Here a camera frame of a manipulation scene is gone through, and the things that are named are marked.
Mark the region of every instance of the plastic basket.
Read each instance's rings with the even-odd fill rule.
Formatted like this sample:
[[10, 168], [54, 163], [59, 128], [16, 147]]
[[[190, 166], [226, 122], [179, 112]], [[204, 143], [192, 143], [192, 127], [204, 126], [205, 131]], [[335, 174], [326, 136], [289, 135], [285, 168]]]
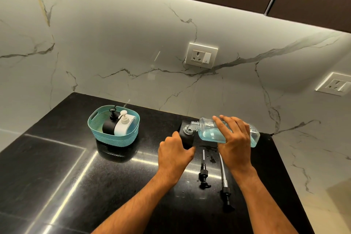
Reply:
[[122, 110], [127, 110], [129, 115], [135, 116], [134, 120], [138, 121], [137, 125], [131, 133], [123, 136], [115, 136], [115, 135], [103, 133], [102, 131], [103, 123], [105, 122], [106, 119], [110, 117], [111, 112], [109, 111], [109, 109], [113, 107], [115, 106], [105, 105], [95, 110], [88, 119], [88, 126], [98, 141], [107, 143], [113, 146], [126, 147], [130, 145], [132, 142], [134, 142], [135, 138], [138, 135], [140, 116], [137, 112], [130, 110], [128, 108], [116, 107], [117, 112], [121, 112]]

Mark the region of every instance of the left hand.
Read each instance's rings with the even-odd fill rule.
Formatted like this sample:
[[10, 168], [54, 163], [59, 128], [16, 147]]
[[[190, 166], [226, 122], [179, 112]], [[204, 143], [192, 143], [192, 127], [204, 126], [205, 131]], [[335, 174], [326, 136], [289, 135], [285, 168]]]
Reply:
[[176, 185], [187, 165], [193, 160], [195, 147], [185, 150], [177, 131], [167, 137], [158, 148], [158, 171], [173, 187]]

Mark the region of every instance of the granite countertop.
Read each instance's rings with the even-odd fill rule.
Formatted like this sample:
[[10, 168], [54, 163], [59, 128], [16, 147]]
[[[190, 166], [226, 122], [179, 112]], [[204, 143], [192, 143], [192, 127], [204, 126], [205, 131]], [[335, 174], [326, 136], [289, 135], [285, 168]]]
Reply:
[[[159, 143], [193, 118], [126, 105], [139, 113], [139, 134], [117, 162], [103, 158], [87, 119], [103, 105], [123, 103], [72, 93], [0, 153], [0, 233], [90, 233], [155, 174]], [[194, 160], [153, 212], [145, 233], [252, 233], [243, 195], [226, 171], [236, 210], [222, 211], [216, 144], [195, 136]], [[199, 188], [202, 149], [208, 183]], [[313, 233], [269, 134], [251, 161], [279, 207], [299, 233]]]

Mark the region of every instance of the marble backsplash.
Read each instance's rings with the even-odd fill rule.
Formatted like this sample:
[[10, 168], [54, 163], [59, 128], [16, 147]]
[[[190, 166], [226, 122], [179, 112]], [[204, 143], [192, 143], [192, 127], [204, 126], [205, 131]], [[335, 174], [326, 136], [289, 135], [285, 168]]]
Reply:
[[[0, 4], [3, 147], [73, 91], [235, 115], [274, 134], [316, 233], [351, 232], [351, 95], [314, 91], [351, 74], [350, 34], [191, 0]], [[189, 42], [219, 48], [211, 70], [184, 65]]]

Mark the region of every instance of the forearm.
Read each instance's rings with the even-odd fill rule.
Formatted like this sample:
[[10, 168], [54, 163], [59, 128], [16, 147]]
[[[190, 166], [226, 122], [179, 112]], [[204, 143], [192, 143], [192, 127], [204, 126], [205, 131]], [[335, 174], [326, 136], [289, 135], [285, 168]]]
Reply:
[[115, 211], [92, 234], [143, 233], [152, 211], [171, 187], [173, 185], [157, 172], [140, 192]]
[[254, 168], [245, 175], [232, 174], [244, 195], [255, 234], [297, 234]]

